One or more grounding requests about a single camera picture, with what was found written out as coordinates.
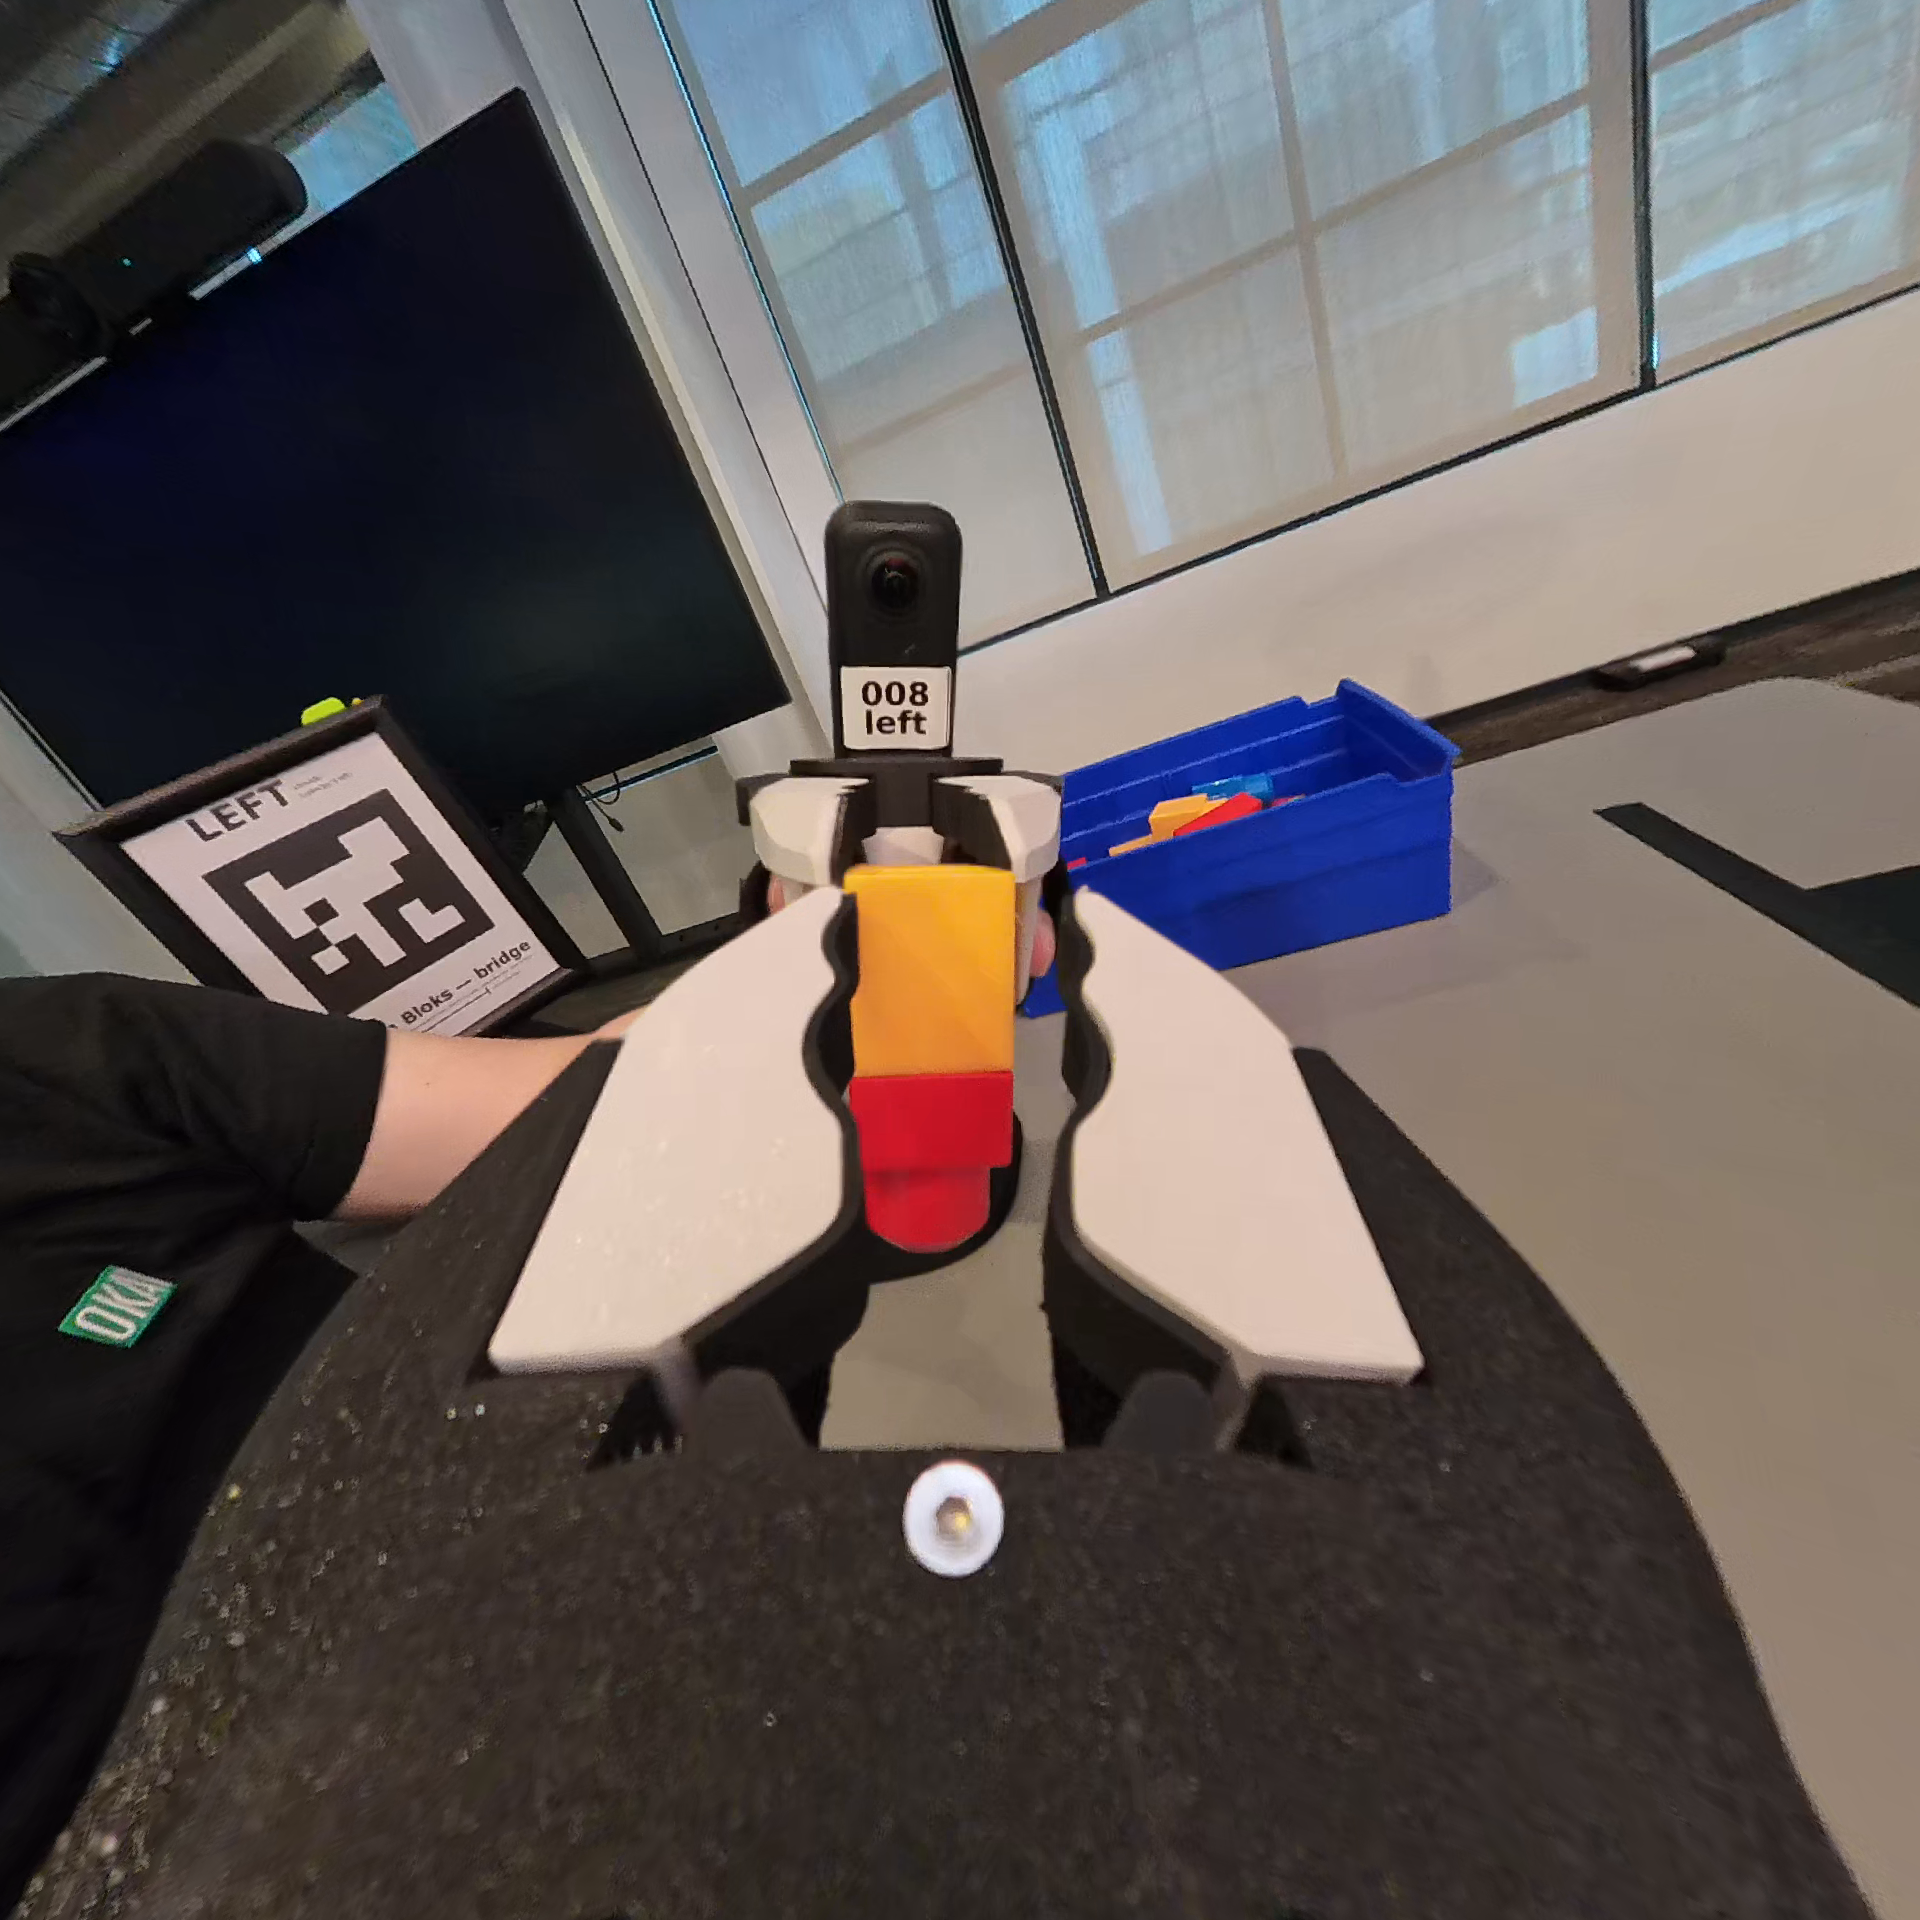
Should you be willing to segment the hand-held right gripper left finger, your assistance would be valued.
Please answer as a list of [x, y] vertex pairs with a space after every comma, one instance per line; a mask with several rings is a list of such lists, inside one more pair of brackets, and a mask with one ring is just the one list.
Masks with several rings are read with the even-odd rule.
[[488, 1345], [503, 1375], [831, 1369], [870, 1284], [848, 1009], [857, 908], [819, 887], [679, 977], [615, 1059]]

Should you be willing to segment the blue plastic bin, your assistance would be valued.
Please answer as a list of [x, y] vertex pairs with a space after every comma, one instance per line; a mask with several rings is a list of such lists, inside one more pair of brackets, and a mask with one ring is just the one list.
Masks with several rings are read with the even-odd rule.
[[[1442, 918], [1455, 902], [1457, 742], [1344, 678], [1073, 767], [1064, 859], [1215, 969]], [[1297, 803], [1110, 858], [1155, 804], [1272, 775]]]

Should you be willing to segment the framed marker sign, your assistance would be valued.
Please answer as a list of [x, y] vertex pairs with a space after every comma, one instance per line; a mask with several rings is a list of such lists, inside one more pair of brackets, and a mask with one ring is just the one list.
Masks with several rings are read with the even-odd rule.
[[201, 985], [488, 1037], [587, 961], [382, 700], [56, 831]]

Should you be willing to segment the black device on floor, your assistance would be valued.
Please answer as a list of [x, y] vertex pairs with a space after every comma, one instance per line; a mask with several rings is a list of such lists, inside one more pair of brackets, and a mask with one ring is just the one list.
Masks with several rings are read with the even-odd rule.
[[1664, 682], [1716, 668], [1726, 661], [1729, 639], [1716, 634], [1668, 639], [1639, 649], [1590, 670], [1590, 684], [1609, 692], [1647, 690]]

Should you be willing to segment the yellow one-stud toy block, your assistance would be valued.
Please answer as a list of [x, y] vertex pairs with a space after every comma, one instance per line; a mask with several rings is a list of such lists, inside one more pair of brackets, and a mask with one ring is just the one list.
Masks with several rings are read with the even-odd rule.
[[1015, 1068], [1017, 884], [971, 865], [854, 866], [855, 1076]]

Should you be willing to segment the grey desk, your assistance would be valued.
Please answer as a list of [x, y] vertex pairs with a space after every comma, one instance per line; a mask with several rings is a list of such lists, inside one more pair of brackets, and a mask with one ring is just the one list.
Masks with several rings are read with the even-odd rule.
[[1258, 966], [1430, 1350], [1299, 1455], [590, 1468], [433, 1403], [398, 1251], [282, 1513], [316, 1916], [1916, 1916], [1916, 1012], [1575, 799], [1458, 789], [1455, 916]]

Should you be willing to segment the person's black shirt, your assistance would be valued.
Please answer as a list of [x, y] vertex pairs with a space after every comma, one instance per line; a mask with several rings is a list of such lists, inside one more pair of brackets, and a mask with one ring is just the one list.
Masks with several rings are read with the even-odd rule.
[[300, 1235], [388, 1034], [130, 977], [6, 983], [2, 1885], [56, 1847], [236, 1452], [353, 1284]]

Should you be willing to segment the large gridded window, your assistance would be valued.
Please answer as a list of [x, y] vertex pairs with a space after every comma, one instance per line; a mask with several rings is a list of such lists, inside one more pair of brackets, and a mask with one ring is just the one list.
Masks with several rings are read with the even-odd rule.
[[962, 643], [1916, 286], [1916, 2], [644, 11]]

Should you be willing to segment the person's left forearm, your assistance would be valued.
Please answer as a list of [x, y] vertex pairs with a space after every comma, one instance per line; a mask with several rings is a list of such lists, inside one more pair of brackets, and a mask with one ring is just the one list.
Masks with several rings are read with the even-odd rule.
[[391, 1034], [368, 1148], [332, 1220], [398, 1220], [427, 1210], [482, 1153], [599, 1044], [622, 1042], [642, 1011], [546, 1039]]

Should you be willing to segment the large black tv screen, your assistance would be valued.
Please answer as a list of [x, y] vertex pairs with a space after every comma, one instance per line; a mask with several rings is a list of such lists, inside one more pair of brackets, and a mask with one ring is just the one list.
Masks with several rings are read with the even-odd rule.
[[2, 589], [99, 803], [327, 697], [480, 809], [788, 703], [522, 90], [9, 426]]

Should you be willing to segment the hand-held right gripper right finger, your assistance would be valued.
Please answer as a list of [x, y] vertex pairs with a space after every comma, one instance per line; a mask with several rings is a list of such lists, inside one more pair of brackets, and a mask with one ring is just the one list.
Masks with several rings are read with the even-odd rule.
[[1092, 887], [1058, 939], [1046, 1315], [1068, 1385], [1118, 1409], [1185, 1379], [1218, 1445], [1278, 1381], [1414, 1385], [1422, 1347], [1289, 1035]]

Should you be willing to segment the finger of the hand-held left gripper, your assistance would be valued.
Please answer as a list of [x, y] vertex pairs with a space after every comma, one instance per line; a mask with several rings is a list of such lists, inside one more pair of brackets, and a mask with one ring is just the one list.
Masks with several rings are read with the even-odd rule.
[[863, 845], [859, 779], [770, 779], [747, 796], [759, 865], [784, 884], [839, 884]]
[[938, 831], [966, 862], [1004, 869], [1017, 884], [1046, 879], [1062, 858], [1064, 790], [1035, 775], [947, 775]]

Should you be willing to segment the black video bar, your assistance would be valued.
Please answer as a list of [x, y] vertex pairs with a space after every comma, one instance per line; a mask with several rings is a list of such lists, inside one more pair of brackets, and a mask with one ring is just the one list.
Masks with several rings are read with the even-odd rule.
[[6, 343], [35, 343], [70, 362], [110, 355], [306, 205], [283, 154], [211, 139], [66, 250], [12, 257]]

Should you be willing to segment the red two-stud toy block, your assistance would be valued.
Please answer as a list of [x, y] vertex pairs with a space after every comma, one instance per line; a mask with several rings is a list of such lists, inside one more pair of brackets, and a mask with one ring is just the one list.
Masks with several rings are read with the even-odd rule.
[[880, 1241], [936, 1257], [987, 1230], [994, 1181], [1017, 1155], [1010, 1069], [857, 1074], [848, 1109]]

